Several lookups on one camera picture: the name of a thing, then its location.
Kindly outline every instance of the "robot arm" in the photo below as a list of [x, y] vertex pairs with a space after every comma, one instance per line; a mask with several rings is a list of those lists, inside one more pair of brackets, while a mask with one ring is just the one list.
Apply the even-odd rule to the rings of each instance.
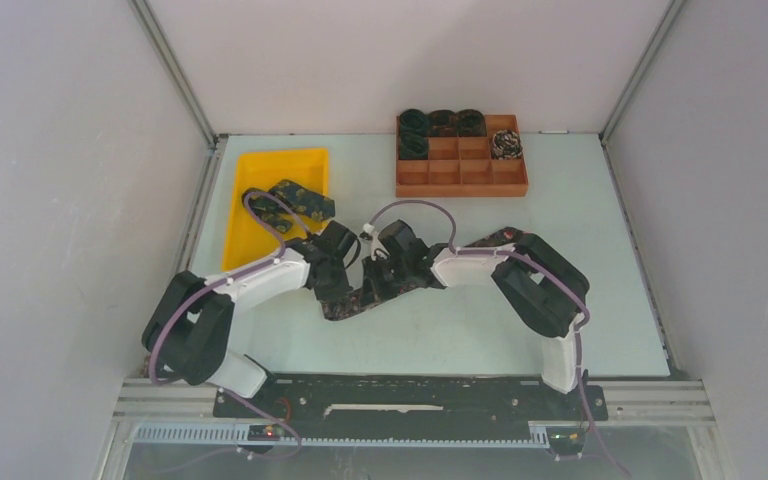
[[[405, 285], [449, 288], [496, 285], [523, 322], [542, 338], [543, 380], [567, 393], [576, 385], [576, 355], [572, 324], [576, 305], [549, 279], [512, 258], [514, 252], [539, 263], [584, 299], [589, 284], [584, 275], [536, 235], [493, 248], [462, 248], [445, 244], [427, 247], [401, 220], [381, 232], [370, 232], [373, 255], [363, 259], [365, 295], [377, 302], [394, 299]], [[247, 355], [228, 349], [233, 312], [248, 310], [281, 293], [302, 287], [322, 302], [339, 301], [351, 292], [343, 258], [355, 235], [337, 222], [320, 234], [287, 243], [281, 258], [243, 276], [246, 265], [226, 274], [199, 278], [191, 272], [176, 275], [166, 290], [142, 343], [152, 350], [160, 330], [173, 312], [195, 292], [217, 280], [225, 282], [199, 298], [186, 318], [175, 323], [160, 348], [159, 360], [187, 383], [210, 382], [251, 398], [271, 379], [263, 366]]]

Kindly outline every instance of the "metal frame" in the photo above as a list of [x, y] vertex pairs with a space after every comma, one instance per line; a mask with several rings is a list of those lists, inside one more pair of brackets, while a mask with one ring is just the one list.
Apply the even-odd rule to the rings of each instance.
[[[211, 128], [192, 87], [148, 5], [148, 1], [128, 1], [160, 56], [164, 67], [169, 72], [172, 82], [190, 109], [205, 141], [212, 149], [201, 174], [201, 181], [189, 214], [182, 246], [174, 265], [175, 270], [179, 271], [187, 268], [192, 261], [207, 204], [216, 181], [218, 166], [227, 143], [227, 136], [217, 137]], [[674, 27], [676, 19], [686, 3], [687, 0], [671, 1], [600, 134], [603, 145], [608, 144], [641, 80], [653, 64], [664, 40]], [[664, 348], [668, 354], [673, 375], [671, 380], [591, 379], [591, 384], [599, 385], [604, 389], [609, 412], [608, 420], [598, 423], [602, 426], [616, 427], [684, 427], [687, 429], [693, 446], [701, 480], [732, 479], [734, 472], [730, 468], [728, 455], [723, 448], [704, 385], [701, 381], [676, 380], [681, 376], [681, 372], [677, 370], [680, 368], [680, 363], [670, 348], [669, 330], [661, 322], [661, 317], [658, 314], [655, 295], [650, 287], [644, 263], [640, 258], [632, 222], [625, 209], [622, 189], [617, 182], [607, 147], [605, 148], [605, 158], [623, 215], [626, 218], [629, 236], [635, 248], [641, 275], [648, 289], [653, 312], [663, 331], [663, 337], [665, 337], [663, 338]], [[124, 478], [131, 446], [137, 432], [147, 422], [228, 426], [232, 429], [236, 424], [245, 423], [245, 421], [229, 422], [228, 419], [213, 418], [215, 396], [216, 388], [210, 386], [191, 387], [185, 384], [172, 384], [157, 387], [152, 386], [146, 379], [125, 380], [105, 436], [96, 469], [96, 480], [121, 480]], [[576, 427], [577, 425], [578, 422], [529, 423], [529, 426], [534, 428]]]
[[193, 92], [193, 87], [190, 86], [190, 82], [187, 80], [186, 75], [184, 75], [181, 64], [175, 58], [175, 53], [172, 51], [169, 41], [166, 40], [166, 35], [163, 34], [163, 29], [160, 28], [160, 24], [154, 16], [154, 11], [152, 11], [147, 0], [128, 0], [128, 3], [131, 4], [134, 15], [143, 26], [149, 41], [154, 46], [157, 56], [163, 62], [163, 67], [169, 73], [172, 84], [175, 85], [178, 93], [181, 94], [181, 98], [187, 104], [187, 108], [190, 109], [190, 114], [192, 114], [193, 119], [198, 124], [204, 141], [207, 142], [209, 147], [213, 148], [216, 145], [216, 132], [210, 126], [207, 115], [205, 115], [195, 92]]
[[640, 85], [643, 77], [646, 76], [649, 67], [655, 62], [655, 58], [661, 51], [661, 47], [664, 45], [667, 35], [669, 35], [675, 26], [676, 20], [686, 3], [687, 0], [670, 1], [667, 11], [664, 12], [664, 16], [661, 17], [661, 21], [658, 23], [658, 27], [655, 28], [652, 38], [649, 39], [646, 49], [643, 50], [643, 55], [634, 67], [631, 77], [628, 79], [628, 83], [626, 83], [625, 88], [623, 88], [623, 91], [620, 94], [620, 98], [617, 99], [614, 109], [611, 111], [611, 114], [608, 115], [608, 121], [605, 123], [605, 128], [603, 128], [602, 132], [599, 134], [603, 145], [607, 144], [611, 135], [614, 134], [617, 125], [619, 125], [620, 120], [622, 120], [623, 114], [625, 114], [626, 108], [628, 108], [635, 93], [637, 93], [637, 87]]
[[[295, 447], [296, 440], [284, 438], [279, 441], [267, 441], [262, 439], [250, 439], [251, 428], [254, 425], [233, 423], [173, 423], [152, 422], [140, 423], [136, 428], [132, 444], [165, 444], [165, 445], [216, 445], [223, 447], [264, 446]], [[546, 450], [551, 448], [546, 427], [529, 428], [529, 438], [519, 440], [496, 441], [419, 441], [419, 440], [394, 440], [375, 439], [358, 440], [352, 438], [302, 438], [305, 447], [416, 447], [416, 448], [509, 448], [523, 449], [533, 448]]]

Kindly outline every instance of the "white enclosure panel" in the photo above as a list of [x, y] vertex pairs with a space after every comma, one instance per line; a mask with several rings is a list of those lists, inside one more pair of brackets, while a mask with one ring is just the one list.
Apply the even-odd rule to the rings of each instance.
[[[336, 221], [361, 231], [393, 202], [395, 135], [240, 135], [228, 140], [191, 270], [221, 271], [234, 172], [240, 154], [324, 147]], [[500, 228], [534, 232], [590, 281], [593, 321], [582, 329], [584, 365], [596, 376], [667, 376], [646, 287], [596, 135], [526, 135], [531, 185], [525, 197], [434, 199], [458, 222], [466, 245]], [[402, 219], [427, 243], [451, 226], [438, 211], [406, 205], [384, 213], [379, 228]], [[362, 282], [361, 262], [349, 269]], [[410, 292], [353, 318], [329, 322], [302, 289], [235, 311], [229, 346], [277, 372], [423, 375], [538, 375], [541, 339], [495, 286]]]
[[225, 133], [387, 133], [407, 107], [597, 132], [669, 0], [151, 2]]
[[0, 2], [0, 479], [91, 476], [205, 153], [127, 2]]
[[678, 359], [768, 478], [768, 1], [689, 2], [610, 147]]

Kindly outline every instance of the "purple cable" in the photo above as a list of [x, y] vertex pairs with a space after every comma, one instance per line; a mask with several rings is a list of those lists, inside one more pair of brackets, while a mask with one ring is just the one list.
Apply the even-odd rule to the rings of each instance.
[[172, 314], [171, 317], [169, 317], [169, 321], [166, 322], [166, 325], [163, 326], [163, 328], [160, 330], [160, 334], [157, 336], [157, 340], [154, 342], [154, 347], [151, 349], [151, 355], [148, 359], [148, 377], [151, 379], [151, 383], [154, 383], [156, 385], [163, 385], [165, 383], [169, 383], [168, 381], [161, 381], [157, 378], [157, 358], [160, 356], [160, 350], [163, 347], [163, 342], [166, 341], [166, 337], [169, 336], [169, 332], [172, 331], [172, 327], [175, 326], [175, 323], [178, 322], [178, 320], [184, 315], [184, 313], [201, 297], [205, 296], [208, 292], [213, 291], [216, 287], [221, 286], [223, 283], [226, 283], [228, 279], [236, 280], [237, 278], [244, 277], [252, 272], [256, 272], [260, 270], [261, 268], [272, 265], [272, 262], [276, 258], [281, 258], [284, 255], [284, 250], [287, 249], [286, 244], [284, 243], [284, 238], [281, 237], [281, 234], [278, 233], [274, 228], [272, 228], [271, 225], [264, 222], [260, 218], [258, 218], [257, 215], [254, 214], [254, 212], [251, 209], [251, 206], [249, 205], [249, 201], [254, 196], [264, 196], [273, 202], [277, 203], [278, 206], [283, 208], [285, 211], [287, 211], [290, 215], [293, 216], [293, 219], [295, 219], [297, 222], [299, 222], [301, 225], [304, 226], [305, 231], [310, 233], [310, 230], [307, 229], [307, 226], [304, 225], [304, 223], [301, 222], [301, 219], [299, 219], [298, 215], [296, 215], [292, 210], [290, 210], [290, 207], [288, 207], [284, 202], [276, 198], [270, 193], [267, 192], [250, 192], [243, 198], [243, 205], [246, 207], [246, 211], [249, 212], [249, 214], [254, 218], [254, 220], [263, 228], [266, 229], [269, 233], [272, 234], [273, 237], [275, 237], [276, 240], [278, 240], [278, 243], [280, 243], [280, 248], [278, 249], [278, 254], [276, 254], [272, 258], [268, 258], [258, 264], [252, 265], [251, 267], [245, 268], [237, 273], [234, 273], [233, 275], [229, 275], [226, 278], [221, 278], [213, 283], [208, 284], [207, 286], [203, 287], [202, 289], [198, 290], [196, 293], [191, 295], [189, 298], [184, 300], [184, 303], [181, 304], [180, 307], [178, 307], [177, 310], [175, 310], [175, 313]]
[[455, 223], [455, 217], [453, 217], [452, 214], [449, 213], [448, 210], [446, 210], [445, 208], [441, 207], [440, 205], [437, 205], [434, 202], [429, 202], [427, 200], [414, 200], [414, 199], [410, 199], [410, 200], [396, 200], [395, 202], [385, 206], [381, 210], [378, 210], [378, 213], [376, 213], [375, 215], [372, 216], [372, 219], [369, 221], [369, 224], [370, 225], [375, 225], [375, 221], [378, 220], [378, 217], [380, 217], [384, 212], [386, 212], [387, 210], [390, 210], [391, 208], [393, 208], [395, 206], [405, 205], [405, 204], [426, 205], [426, 206], [429, 206], [431, 208], [436, 208], [437, 210], [440, 210], [441, 212], [443, 212], [443, 215], [445, 215], [446, 218], [449, 219], [449, 223], [452, 224], [452, 234], [449, 235], [449, 250], [452, 253], [455, 253], [455, 234], [458, 232], [458, 225], [457, 225], [457, 223]]
[[524, 264], [528, 265], [529, 267], [533, 268], [534, 270], [538, 271], [539, 273], [543, 274], [544, 277], [548, 278], [550, 282], [554, 283], [558, 289], [560, 289], [564, 294], [569, 297], [570, 300], [575, 303], [575, 305], [578, 307], [578, 309], [581, 311], [581, 313], [584, 315], [584, 318], [578, 322], [573, 324], [573, 336], [575, 340], [575, 379], [576, 383], [578, 384], [578, 393], [581, 396], [581, 406], [584, 409], [584, 414], [587, 416], [587, 421], [590, 422], [590, 425], [593, 427], [593, 434], [596, 436], [596, 440], [599, 441], [599, 444], [602, 446], [602, 452], [605, 456], [605, 459], [608, 460], [614, 467], [617, 468], [620, 472], [622, 472], [623, 475], [630, 478], [631, 472], [628, 471], [628, 469], [621, 464], [616, 458], [614, 458], [613, 455], [608, 451], [608, 446], [605, 444], [605, 439], [602, 438], [602, 433], [599, 432], [599, 429], [596, 427], [596, 421], [593, 419], [593, 412], [590, 410], [590, 404], [587, 403], [587, 394], [584, 391], [584, 382], [582, 382], [582, 373], [581, 373], [581, 367], [582, 367], [582, 345], [581, 345], [581, 327], [587, 325], [587, 322], [590, 321], [590, 310], [587, 308], [587, 305], [584, 304], [584, 302], [578, 298], [578, 296], [570, 290], [569, 287], [567, 287], [561, 280], [556, 277], [552, 272], [547, 270], [545, 267], [540, 265], [539, 263], [535, 262], [531, 258], [521, 255], [516, 252], [510, 252], [507, 250], [495, 250], [495, 249], [481, 249], [481, 250], [458, 250], [458, 255], [502, 255], [507, 256], [511, 258], [515, 258], [519, 260], [520, 262], [523, 262]]
[[[278, 240], [278, 243], [280, 244], [280, 247], [278, 249], [278, 253], [274, 257], [268, 258], [268, 259], [266, 259], [266, 260], [264, 260], [264, 261], [262, 261], [260, 263], [252, 265], [251, 267], [245, 268], [245, 269], [243, 269], [243, 270], [241, 270], [239, 272], [236, 272], [236, 273], [234, 273], [232, 275], [229, 275], [228, 277], [225, 277], [225, 278], [219, 279], [219, 280], [217, 280], [215, 282], [212, 282], [209, 285], [205, 286], [204, 288], [198, 290], [196, 293], [194, 293], [193, 295], [188, 297], [186, 300], [184, 300], [184, 303], [182, 303], [181, 306], [178, 307], [177, 310], [175, 310], [175, 313], [173, 313], [172, 316], [169, 317], [169, 321], [167, 321], [166, 325], [164, 325], [163, 328], [160, 330], [160, 334], [157, 336], [157, 340], [155, 340], [155, 342], [154, 342], [154, 347], [151, 349], [151, 355], [149, 356], [149, 361], [148, 361], [148, 376], [151, 379], [151, 383], [153, 383], [155, 385], [163, 385], [165, 383], [169, 383], [170, 381], [173, 381], [173, 380], [161, 381], [160, 379], [157, 378], [157, 360], [158, 360], [158, 357], [160, 356], [160, 350], [163, 348], [163, 343], [166, 341], [166, 338], [169, 336], [169, 332], [172, 330], [172, 327], [184, 315], [184, 313], [193, 305], [193, 303], [198, 301], [198, 299], [200, 299], [201, 297], [203, 297], [204, 295], [206, 295], [208, 292], [212, 291], [216, 287], [219, 287], [222, 284], [226, 283], [228, 281], [228, 279], [236, 280], [237, 278], [249, 275], [250, 273], [256, 272], [256, 271], [260, 270], [261, 268], [263, 268], [263, 267], [265, 267], [267, 265], [272, 265], [273, 261], [275, 259], [281, 258], [284, 255], [284, 251], [287, 248], [286, 244], [284, 243], [284, 238], [281, 236], [280, 233], [278, 233], [278, 231], [276, 231], [274, 228], [272, 228], [271, 225], [269, 225], [268, 223], [266, 223], [263, 220], [261, 220], [260, 218], [258, 218], [258, 216], [254, 214], [254, 211], [252, 211], [251, 206], [249, 205], [249, 202], [251, 201], [251, 199], [254, 196], [261, 196], [261, 195], [266, 197], [266, 198], [268, 198], [268, 199], [270, 199], [270, 200], [272, 200], [273, 202], [277, 203], [282, 209], [284, 209], [287, 213], [289, 213], [293, 217], [293, 219], [296, 220], [296, 222], [299, 225], [302, 226], [302, 228], [304, 228], [305, 232], [307, 232], [308, 234], [311, 233], [310, 229], [308, 229], [307, 225], [305, 225], [301, 221], [301, 219], [298, 217], [298, 215], [296, 215], [292, 210], [290, 210], [290, 208], [286, 204], [284, 204], [284, 202], [282, 202], [281, 200], [279, 200], [278, 198], [276, 198], [272, 194], [267, 193], [267, 192], [251, 192], [251, 193], [247, 194], [245, 196], [245, 198], [243, 198], [243, 205], [246, 207], [246, 211], [249, 212], [249, 214], [252, 216], [252, 218], [254, 218], [254, 220], [261, 227], [266, 229], [266, 231], [271, 233], [272, 236], [275, 237], [276, 240]], [[248, 400], [246, 400], [243, 397], [239, 396], [236, 392], [232, 392], [231, 390], [225, 389], [225, 393], [228, 394], [234, 400], [242, 403], [249, 410], [253, 411], [257, 415], [260, 415], [260, 417], [263, 418], [264, 420], [268, 420], [268, 421], [270, 421], [272, 423], [280, 425], [286, 431], [290, 432], [290, 434], [296, 439], [296, 442], [297, 442], [296, 443], [296, 449], [293, 450], [290, 453], [281, 454], [281, 455], [274, 455], [274, 456], [250, 453], [252, 456], [257, 456], [259, 458], [267, 458], [267, 459], [284, 459], [284, 458], [289, 458], [289, 457], [297, 454], [299, 452], [299, 450], [301, 450], [301, 448], [302, 448], [302, 439], [299, 436], [299, 434], [292, 427], [290, 427], [286, 423], [276, 419], [275, 417], [269, 415], [268, 413], [264, 412], [263, 410], [255, 407], [254, 405], [251, 404], [251, 402], [249, 402]], [[187, 468], [190, 465], [194, 465], [194, 464], [196, 464], [196, 463], [198, 463], [198, 462], [200, 462], [200, 461], [202, 461], [204, 459], [213, 457], [214, 455], [219, 455], [219, 454], [229, 453], [229, 452], [236, 452], [236, 451], [237, 451], [236, 448], [220, 448], [220, 449], [208, 452], [208, 453], [206, 453], [204, 455], [198, 456], [196, 458], [193, 458], [191, 460], [188, 460], [187, 462], [185, 462], [185, 463], [183, 463], [181, 465], [178, 465], [178, 466], [175, 466], [175, 467], [171, 467], [171, 468], [167, 468], [167, 469], [163, 469], [163, 470], [157, 470], [157, 471], [153, 471], [153, 472], [154, 473], [158, 473], [158, 474], [159, 473], [174, 472], [174, 471], [177, 471], [177, 470], [181, 470], [181, 469]]]

